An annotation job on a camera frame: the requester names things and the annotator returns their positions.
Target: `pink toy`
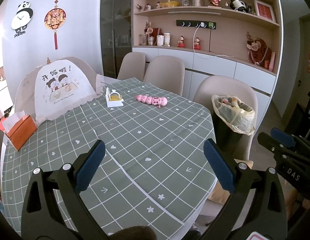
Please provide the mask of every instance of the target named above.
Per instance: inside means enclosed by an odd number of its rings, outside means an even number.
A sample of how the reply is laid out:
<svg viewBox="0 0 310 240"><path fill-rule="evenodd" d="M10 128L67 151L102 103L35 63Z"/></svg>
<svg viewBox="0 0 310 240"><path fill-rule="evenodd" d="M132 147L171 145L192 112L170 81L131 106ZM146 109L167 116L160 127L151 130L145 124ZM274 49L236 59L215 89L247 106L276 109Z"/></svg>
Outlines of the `pink toy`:
<svg viewBox="0 0 310 240"><path fill-rule="evenodd" d="M152 98L152 97L148 97L148 96L143 96L143 95L137 95L135 97L135 99L137 101L143 102L143 103L147 103L149 105L154 105L157 106L158 108L160 108L161 106L166 106L167 105L167 99L166 98Z"/></svg>

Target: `white canister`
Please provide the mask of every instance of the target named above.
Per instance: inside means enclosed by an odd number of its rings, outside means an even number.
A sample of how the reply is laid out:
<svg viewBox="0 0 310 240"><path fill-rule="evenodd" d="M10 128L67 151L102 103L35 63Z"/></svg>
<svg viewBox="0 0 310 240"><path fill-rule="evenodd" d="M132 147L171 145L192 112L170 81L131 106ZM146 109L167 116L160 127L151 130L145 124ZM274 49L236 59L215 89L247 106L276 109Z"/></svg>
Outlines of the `white canister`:
<svg viewBox="0 0 310 240"><path fill-rule="evenodd" d="M157 46L163 46L164 44L164 36L163 35L157 35Z"/></svg>
<svg viewBox="0 0 310 240"><path fill-rule="evenodd" d="M171 40L171 34L170 33L164 33L164 46L169 47L169 42Z"/></svg>

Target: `silver screw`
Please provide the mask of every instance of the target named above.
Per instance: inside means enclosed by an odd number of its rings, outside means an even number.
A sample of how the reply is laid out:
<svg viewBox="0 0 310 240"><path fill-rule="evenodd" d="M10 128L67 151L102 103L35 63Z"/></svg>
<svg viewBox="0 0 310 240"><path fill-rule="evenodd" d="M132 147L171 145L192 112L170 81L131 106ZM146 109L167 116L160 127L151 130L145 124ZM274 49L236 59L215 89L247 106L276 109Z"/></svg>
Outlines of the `silver screw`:
<svg viewBox="0 0 310 240"><path fill-rule="evenodd" d="M34 171L33 171L34 174L38 174L39 172L40 172L40 168L36 168L36 169L34 169Z"/></svg>
<svg viewBox="0 0 310 240"><path fill-rule="evenodd" d="M64 171L68 171L71 168L72 165L70 165L69 163L66 163L63 165L63 170Z"/></svg>
<svg viewBox="0 0 310 240"><path fill-rule="evenodd" d="M246 170L247 165L246 165L245 163L239 163L239 164L238 164L238 167L239 167L241 170Z"/></svg>
<svg viewBox="0 0 310 240"><path fill-rule="evenodd" d="M270 173L272 173L272 174L275 174L275 169L272 168L272 167L268 168L268 171L269 171Z"/></svg>

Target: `dining table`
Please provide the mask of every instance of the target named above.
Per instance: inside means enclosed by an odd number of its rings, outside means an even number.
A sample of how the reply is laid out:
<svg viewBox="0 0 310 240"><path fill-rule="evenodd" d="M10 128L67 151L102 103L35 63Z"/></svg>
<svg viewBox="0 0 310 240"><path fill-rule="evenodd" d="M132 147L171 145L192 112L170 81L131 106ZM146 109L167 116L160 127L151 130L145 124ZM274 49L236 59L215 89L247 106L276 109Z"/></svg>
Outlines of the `dining table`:
<svg viewBox="0 0 310 240"><path fill-rule="evenodd" d="M103 83L104 90L122 96L124 106L107 107L102 95L41 123L19 151L7 141L1 166L6 218L21 234L33 170L54 171L71 164L100 139L105 157L80 197L103 231L111 235L145 225L158 240L180 240L217 182L203 153L205 140L215 140L211 114L200 104L136 78L105 77ZM166 97L167 105L148 105L136 95ZM55 197L66 225L76 230L58 190Z"/></svg>

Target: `picture frame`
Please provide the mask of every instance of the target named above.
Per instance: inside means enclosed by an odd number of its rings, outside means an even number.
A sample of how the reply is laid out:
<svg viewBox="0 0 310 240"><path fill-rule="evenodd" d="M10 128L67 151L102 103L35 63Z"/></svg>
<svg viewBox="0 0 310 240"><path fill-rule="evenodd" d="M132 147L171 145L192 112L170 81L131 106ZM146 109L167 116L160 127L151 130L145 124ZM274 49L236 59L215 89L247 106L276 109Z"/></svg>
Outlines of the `picture frame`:
<svg viewBox="0 0 310 240"><path fill-rule="evenodd" d="M276 23L273 7L270 4L259 0L254 0L256 15L271 20Z"/></svg>

